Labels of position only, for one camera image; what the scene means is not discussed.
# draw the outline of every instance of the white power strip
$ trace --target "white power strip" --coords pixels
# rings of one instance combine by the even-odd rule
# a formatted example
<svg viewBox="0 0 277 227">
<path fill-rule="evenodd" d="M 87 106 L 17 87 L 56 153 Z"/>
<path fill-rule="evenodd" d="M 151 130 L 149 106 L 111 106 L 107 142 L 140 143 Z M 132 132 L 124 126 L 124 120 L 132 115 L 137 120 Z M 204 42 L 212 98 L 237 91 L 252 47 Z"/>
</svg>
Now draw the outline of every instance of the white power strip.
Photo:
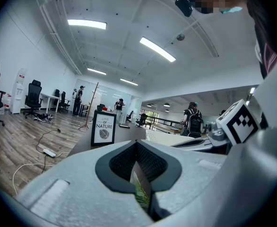
<svg viewBox="0 0 277 227">
<path fill-rule="evenodd" d="M 48 150 L 48 149 L 43 149 L 43 152 L 47 155 L 49 155 L 50 157 L 55 157 L 56 154 L 53 153 L 52 151 Z"/>
</svg>

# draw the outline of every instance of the coat rack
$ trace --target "coat rack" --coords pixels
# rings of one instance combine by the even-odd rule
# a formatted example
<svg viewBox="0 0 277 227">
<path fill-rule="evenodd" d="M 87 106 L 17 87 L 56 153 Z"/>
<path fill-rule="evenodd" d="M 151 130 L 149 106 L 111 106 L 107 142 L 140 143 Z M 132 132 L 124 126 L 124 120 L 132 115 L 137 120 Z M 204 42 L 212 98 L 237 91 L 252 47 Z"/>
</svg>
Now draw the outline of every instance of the coat rack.
<svg viewBox="0 0 277 227">
<path fill-rule="evenodd" d="M 91 103 L 89 105 L 88 114 L 87 114 L 87 118 L 86 118 L 86 124 L 83 125 L 82 127 L 79 127 L 79 129 L 84 128 L 84 127 L 86 128 L 86 130 L 89 129 L 89 127 L 88 127 L 88 117 L 89 117 L 89 113 L 90 113 L 90 108 L 91 108 L 92 102 L 95 99 L 95 92 L 96 92 L 96 89 L 98 88 L 98 85 L 99 85 L 99 83 L 97 83 L 97 85 L 95 87 L 95 91 L 92 91 L 93 92 L 93 96 L 92 96 L 92 99 L 91 99 Z"/>
</svg>

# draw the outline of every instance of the sign with text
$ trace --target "sign with text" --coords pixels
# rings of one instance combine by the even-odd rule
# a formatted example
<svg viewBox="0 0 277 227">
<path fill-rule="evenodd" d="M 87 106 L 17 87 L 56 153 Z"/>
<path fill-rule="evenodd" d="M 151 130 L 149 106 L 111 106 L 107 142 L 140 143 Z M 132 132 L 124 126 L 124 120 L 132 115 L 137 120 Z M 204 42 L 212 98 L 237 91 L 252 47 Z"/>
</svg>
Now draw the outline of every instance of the sign with text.
<svg viewBox="0 0 277 227">
<path fill-rule="evenodd" d="M 103 146 L 114 143 L 116 114 L 95 110 L 93 117 L 91 146 Z"/>
</svg>

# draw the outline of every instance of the wooden floor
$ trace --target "wooden floor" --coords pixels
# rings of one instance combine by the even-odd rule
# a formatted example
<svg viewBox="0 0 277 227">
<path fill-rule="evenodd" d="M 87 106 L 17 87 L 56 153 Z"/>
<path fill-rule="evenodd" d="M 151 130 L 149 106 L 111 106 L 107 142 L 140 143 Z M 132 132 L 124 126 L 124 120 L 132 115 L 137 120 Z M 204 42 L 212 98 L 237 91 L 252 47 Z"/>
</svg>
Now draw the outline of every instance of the wooden floor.
<svg viewBox="0 0 277 227">
<path fill-rule="evenodd" d="M 47 148 L 57 155 L 61 152 L 70 152 L 79 138 L 86 132 L 78 130 L 83 126 L 85 118 L 73 117 L 70 113 L 55 113 L 49 111 L 54 118 L 52 123 L 36 122 L 34 116 L 27 119 L 23 114 L 0 115 L 5 127 L 0 123 L 0 188 L 10 196 L 15 196 L 12 184 L 14 172 L 24 164 L 44 164 L 45 154 L 39 153 L 35 146 L 43 133 L 59 128 L 45 134 L 39 146 Z M 63 160 L 67 154 L 60 157 L 46 158 L 47 165 L 55 165 Z M 19 192 L 28 182 L 41 174 L 43 166 L 24 166 L 15 175 L 15 187 Z"/>
</svg>

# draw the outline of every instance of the blue face mask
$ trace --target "blue face mask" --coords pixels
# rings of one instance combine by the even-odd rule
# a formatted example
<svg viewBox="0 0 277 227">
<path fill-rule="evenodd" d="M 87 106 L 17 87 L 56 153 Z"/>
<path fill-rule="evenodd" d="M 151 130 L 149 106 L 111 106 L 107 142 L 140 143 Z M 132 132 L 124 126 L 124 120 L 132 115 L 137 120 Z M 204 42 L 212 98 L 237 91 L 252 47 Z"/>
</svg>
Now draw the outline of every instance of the blue face mask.
<svg viewBox="0 0 277 227">
<path fill-rule="evenodd" d="M 225 14 L 225 13 L 234 13 L 234 12 L 238 12 L 238 11 L 241 11 L 241 10 L 242 10 L 241 7 L 234 7 L 234 8 L 225 10 L 225 11 L 221 11 L 221 13 L 222 14 Z"/>
</svg>

